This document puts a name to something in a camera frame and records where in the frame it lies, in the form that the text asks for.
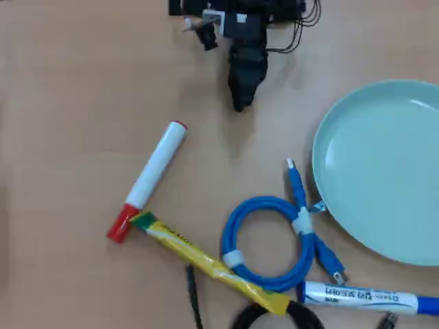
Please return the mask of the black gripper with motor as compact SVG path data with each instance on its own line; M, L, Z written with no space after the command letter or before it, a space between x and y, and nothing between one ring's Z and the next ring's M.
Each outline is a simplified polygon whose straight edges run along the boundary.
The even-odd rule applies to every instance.
M228 87L237 112L250 106L268 70L267 21L256 14L226 13L223 37L229 39ZM245 49L241 45L254 45Z

